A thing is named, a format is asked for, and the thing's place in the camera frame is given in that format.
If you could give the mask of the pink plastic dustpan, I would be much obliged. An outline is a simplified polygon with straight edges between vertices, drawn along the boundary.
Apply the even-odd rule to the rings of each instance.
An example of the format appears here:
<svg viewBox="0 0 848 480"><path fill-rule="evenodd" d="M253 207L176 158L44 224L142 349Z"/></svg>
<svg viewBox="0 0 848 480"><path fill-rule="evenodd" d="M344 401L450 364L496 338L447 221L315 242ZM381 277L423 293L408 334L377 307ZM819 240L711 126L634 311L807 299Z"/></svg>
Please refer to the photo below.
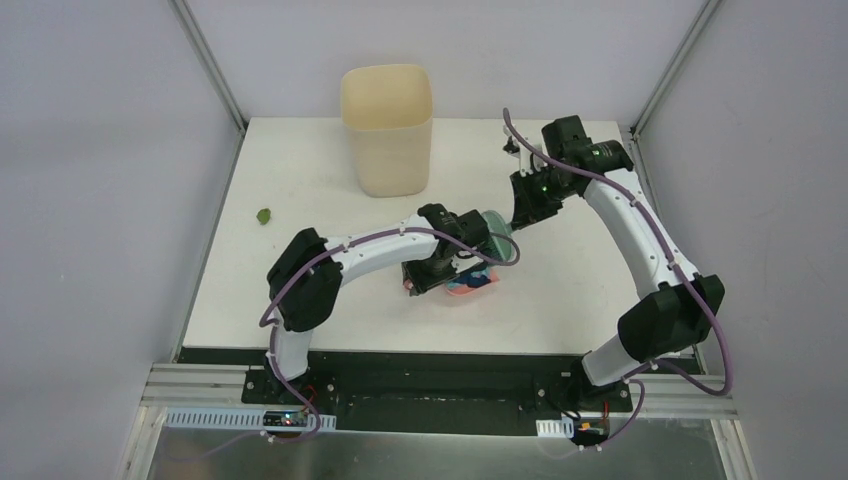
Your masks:
<svg viewBox="0 0 848 480"><path fill-rule="evenodd" d="M401 271L403 287L410 297L440 287L450 295L468 295L499 281L496 272L485 262L461 269L454 263L435 268L424 261L410 261L401 265Z"/></svg>

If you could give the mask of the mint green hand brush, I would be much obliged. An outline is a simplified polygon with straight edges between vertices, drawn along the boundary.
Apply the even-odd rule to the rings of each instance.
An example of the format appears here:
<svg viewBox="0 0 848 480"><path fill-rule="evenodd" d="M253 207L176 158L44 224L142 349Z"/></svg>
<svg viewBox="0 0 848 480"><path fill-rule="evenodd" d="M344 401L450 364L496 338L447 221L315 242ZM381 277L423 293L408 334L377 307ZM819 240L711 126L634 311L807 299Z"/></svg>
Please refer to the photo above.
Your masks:
<svg viewBox="0 0 848 480"><path fill-rule="evenodd" d="M509 223L494 210L486 210L481 216L488 227L489 237L480 251L499 262L511 260L514 248L510 242L512 230Z"/></svg>

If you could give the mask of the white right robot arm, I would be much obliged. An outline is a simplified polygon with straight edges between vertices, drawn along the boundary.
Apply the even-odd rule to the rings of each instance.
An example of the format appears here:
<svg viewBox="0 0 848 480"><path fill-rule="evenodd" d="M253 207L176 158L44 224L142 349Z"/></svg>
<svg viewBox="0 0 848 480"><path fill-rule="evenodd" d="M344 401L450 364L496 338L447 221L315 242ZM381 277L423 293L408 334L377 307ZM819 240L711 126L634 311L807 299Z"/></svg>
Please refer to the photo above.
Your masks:
<svg viewBox="0 0 848 480"><path fill-rule="evenodd" d="M503 120L504 148L520 159L510 178L512 228L546 220L565 199L578 196L608 229L636 287L639 300L620 317L615 335L582 357L567 384L572 404L590 410L605 400L607 386L717 333L724 285L700 273L671 239L621 142L593 141L572 115L545 125L537 147L518 132L510 113Z"/></svg>

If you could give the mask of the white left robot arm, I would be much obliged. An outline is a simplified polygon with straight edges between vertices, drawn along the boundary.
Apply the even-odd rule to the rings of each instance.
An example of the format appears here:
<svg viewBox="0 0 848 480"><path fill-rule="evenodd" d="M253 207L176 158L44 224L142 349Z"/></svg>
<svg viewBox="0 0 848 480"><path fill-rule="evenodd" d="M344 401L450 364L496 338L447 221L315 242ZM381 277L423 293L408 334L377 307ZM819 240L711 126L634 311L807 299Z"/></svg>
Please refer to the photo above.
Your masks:
<svg viewBox="0 0 848 480"><path fill-rule="evenodd" d="M322 237L314 228L301 230L266 275L271 304L260 324L276 328L267 391L286 405L303 396L312 333L332 315L343 286L398 266L406 289L417 296L511 255L498 252L482 213L457 215L438 203L363 234Z"/></svg>

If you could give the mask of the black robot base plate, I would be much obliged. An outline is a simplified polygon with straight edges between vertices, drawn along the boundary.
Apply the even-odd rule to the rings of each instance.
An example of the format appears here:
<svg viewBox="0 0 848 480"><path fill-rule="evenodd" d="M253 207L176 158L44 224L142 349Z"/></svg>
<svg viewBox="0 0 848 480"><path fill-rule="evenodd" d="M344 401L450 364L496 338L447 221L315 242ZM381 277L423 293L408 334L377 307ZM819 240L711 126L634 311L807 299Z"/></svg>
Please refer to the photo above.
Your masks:
<svg viewBox="0 0 848 480"><path fill-rule="evenodd" d="M570 375L576 355L378 353L313 350L305 374L284 387L259 349L188 347L181 364L247 367L246 404L314 406L339 430L534 436L565 411L629 413L622 384L588 399Z"/></svg>

